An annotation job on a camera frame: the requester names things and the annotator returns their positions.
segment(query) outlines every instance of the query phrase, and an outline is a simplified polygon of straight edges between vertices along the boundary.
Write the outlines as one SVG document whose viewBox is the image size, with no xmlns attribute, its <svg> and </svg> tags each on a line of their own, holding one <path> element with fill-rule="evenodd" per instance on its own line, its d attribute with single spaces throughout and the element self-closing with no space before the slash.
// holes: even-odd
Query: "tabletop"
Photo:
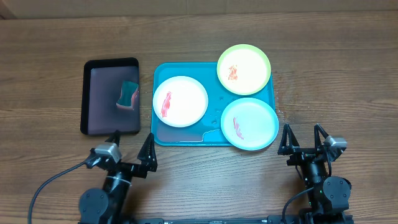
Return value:
<svg viewBox="0 0 398 224">
<path fill-rule="evenodd" d="M 133 179 L 125 211 L 138 218 L 266 217 L 303 190 L 277 148 L 284 123 L 302 146 L 320 123 L 348 142 L 333 175 L 353 185 L 356 223 L 398 220 L 398 13 L 306 12 L 216 16 L 0 21 L 0 223 L 25 223 L 37 188 L 85 159 L 106 137 L 80 132 L 83 66 L 140 63 L 142 128 L 121 138 L 136 161 L 150 132 L 154 70 L 164 62 L 214 62 L 252 44 L 271 61 L 279 134 L 265 151 L 156 145 L 158 170 Z M 34 223 L 77 223 L 80 195 L 105 171 L 81 167 L 50 183 Z M 305 197 L 287 213 L 307 206 Z"/>
</svg>

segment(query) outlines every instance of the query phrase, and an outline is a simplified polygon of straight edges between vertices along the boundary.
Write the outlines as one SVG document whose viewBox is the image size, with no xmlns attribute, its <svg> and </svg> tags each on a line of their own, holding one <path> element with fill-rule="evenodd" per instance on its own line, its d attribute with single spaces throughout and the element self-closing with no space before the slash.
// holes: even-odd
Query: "tray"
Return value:
<svg viewBox="0 0 398 224">
<path fill-rule="evenodd" d="M 161 122 L 152 109 L 151 131 L 155 135 L 155 142 L 162 146 L 232 146 L 221 131 L 221 114 L 227 105 L 242 97 L 257 98 L 275 110 L 272 74 L 261 91 L 241 96 L 231 93 L 220 83 L 217 62 L 168 62 L 155 70 L 153 94 L 166 79 L 179 75 L 192 77 L 205 87 L 208 107 L 201 120 L 185 128 L 175 128 Z"/>
</svg>

